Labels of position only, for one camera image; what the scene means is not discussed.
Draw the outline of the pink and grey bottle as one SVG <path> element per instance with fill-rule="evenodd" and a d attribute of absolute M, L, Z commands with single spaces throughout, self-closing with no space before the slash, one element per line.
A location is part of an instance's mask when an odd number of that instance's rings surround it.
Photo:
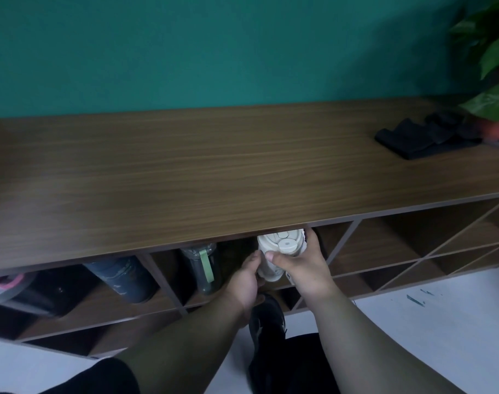
<path fill-rule="evenodd" d="M 0 277 L 0 305 L 13 299 L 30 284 L 25 274 L 16 274 Z"/>

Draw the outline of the person's right hand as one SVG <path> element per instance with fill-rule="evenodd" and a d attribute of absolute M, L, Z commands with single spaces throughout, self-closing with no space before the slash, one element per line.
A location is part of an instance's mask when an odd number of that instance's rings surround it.
<path fill-rule="evenodd" d="M 309 308 L 314 308 L 322 300 L 331 298 L 337 287 L 333 282 L 329 267 L 322 255 L 316 233 L 305 228 L 306 250 L 294 257 L 294 266 L 289 273 L 294 284 Z"/>

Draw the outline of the person's left hand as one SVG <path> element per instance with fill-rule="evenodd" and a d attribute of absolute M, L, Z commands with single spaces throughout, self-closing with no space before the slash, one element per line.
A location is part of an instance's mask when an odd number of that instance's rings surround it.
<path fill-rule="evenodd" d="M 259 294 L 259 287 L 262 280 L 258 274 L 253 275 L 248 270 L 248 257 L 240 268 L 231 276 L 224 290 L 224 296 L 232 299 L 236 303 L 237 314 L 239 316 L 238 326 L 245 327 L 251 317 L 251 312 L 255 306 L 265 301 L 265 296 Z"/>

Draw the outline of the dark blue patterned bottle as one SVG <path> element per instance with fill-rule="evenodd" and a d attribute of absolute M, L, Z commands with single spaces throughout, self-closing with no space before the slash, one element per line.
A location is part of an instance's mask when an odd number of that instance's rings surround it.
<path fill-rule="evenodd" d="M 83 265 L 131 304 L 145 303 L 159 290 L 136 256 L 103 258 Z"/>

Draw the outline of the person's left forearm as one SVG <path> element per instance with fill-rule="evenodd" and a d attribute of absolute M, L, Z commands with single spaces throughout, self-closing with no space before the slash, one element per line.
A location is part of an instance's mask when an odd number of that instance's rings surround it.
<path fill-rule="evenodd" d="M 115 358 L 128 366 L 140 394 L 204 394 L 237 332 L 263 301 L 260 294 L 245 303 L 226 290 Z"/>

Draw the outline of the person's right forearm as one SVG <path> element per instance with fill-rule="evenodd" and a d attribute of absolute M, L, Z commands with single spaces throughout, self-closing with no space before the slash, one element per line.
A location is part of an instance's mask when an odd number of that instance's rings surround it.
<path fill-rule="evenodd" d="M 296 284 L 340 394 L 466 394 L 373 323 L 334 284 Z"/>

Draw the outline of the black bag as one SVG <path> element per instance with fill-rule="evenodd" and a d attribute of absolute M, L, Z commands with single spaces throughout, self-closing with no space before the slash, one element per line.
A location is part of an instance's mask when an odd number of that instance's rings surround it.
<path fill-rule="evenodd" d="M 40 317 L 60 318 L 84 300 L 99 282 L 83 265 L 38 271 L 23 291 L 1 306 Z"/>

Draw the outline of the brown wooden shelf cabinet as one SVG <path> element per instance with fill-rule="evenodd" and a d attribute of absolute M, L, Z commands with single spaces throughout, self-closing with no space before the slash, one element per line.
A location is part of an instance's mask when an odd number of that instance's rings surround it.
<path fill-rule="evenodd" d="M 0 118 L 0 276 L 136 256 L 159 290 L 99 284 L 61 318 L 0 307 L 0 341 L 111 356 L 214 298 L 181 247 L 230 275 L 259 234 L 312 226 L 351 299 L 499 267 L 499 149 L 406 161 L 375 133 L 457 98 Z"/>

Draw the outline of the green leafy plant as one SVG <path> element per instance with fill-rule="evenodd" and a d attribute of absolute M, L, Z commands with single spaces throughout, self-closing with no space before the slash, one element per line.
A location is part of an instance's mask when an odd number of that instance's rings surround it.
<path fill-rule="evenodd" d="M 479 66 L 481 81 L 499 73 L 499 0 L 463 17 L 450 28 L 450 34 L 467 46 L 467 57 Z M 499 79 L 459 107 L 472 116 L 499 122 Z"/>

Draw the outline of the white drinking bottle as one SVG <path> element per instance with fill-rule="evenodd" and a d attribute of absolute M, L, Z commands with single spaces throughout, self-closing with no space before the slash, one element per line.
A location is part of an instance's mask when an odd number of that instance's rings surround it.
<path fill-rule="evenodd" d="M 265 257 L 266 252 L 276 251 L 284 255 L 297 257 L 307 247 L 304 229 L 259 235 L 257 243 L 258 249 L 263 253 L 263 260 L 257 273 L 267 282 L 278 281 L 285 274 L 285 271 L 269 262 Z"/>

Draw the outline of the black folded cloth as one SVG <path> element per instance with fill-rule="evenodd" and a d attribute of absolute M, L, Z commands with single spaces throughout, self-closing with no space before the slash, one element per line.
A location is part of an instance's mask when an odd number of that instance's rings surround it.
<path fill-rule="evenodd" d="M 462 114 L 447 110 L 427 115 L 424 124 L 405 118 L 392 130 L 379 130 L 374 139 L 405 160 L 475 147 L 483 142 L 476 125 Z"/>

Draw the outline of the black shoe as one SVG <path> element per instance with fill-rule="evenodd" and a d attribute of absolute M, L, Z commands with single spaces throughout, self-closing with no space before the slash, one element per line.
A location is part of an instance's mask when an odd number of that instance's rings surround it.
<path fill-rule="evenodd" d="M 286 340 L 285 316 L 279 302 L 270 294 L 263 294 L 263 298 L 252 309 L 248 325 L 254 345 L 251 366 L 274 362 Z"/>

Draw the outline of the black trousers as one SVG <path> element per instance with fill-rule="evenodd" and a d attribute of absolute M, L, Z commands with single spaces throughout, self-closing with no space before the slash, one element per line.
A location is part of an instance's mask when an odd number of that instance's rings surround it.
<path fill-rule="evenodd" d="M 318 333 L 263 333 L 248 376 L 253 394 L 341 394 Z"/>

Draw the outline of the black shirt sleeve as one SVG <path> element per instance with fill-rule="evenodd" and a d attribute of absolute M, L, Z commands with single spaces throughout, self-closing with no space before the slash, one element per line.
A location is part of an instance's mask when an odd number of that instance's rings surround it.
<path fill-rule="evenodd" d="M 105 358 L 66 382 L 39 394 L 141 394 L 131 369 L 116 358 Z"/>

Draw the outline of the red plant pot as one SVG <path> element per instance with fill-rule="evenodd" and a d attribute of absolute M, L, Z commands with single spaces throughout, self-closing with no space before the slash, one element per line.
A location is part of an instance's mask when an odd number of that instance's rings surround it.
<path fill-rule="evenodd" d="M 499 121 L 479 118 L 477 124 L 483 142 L 489 145 L 499 146 Z"/>

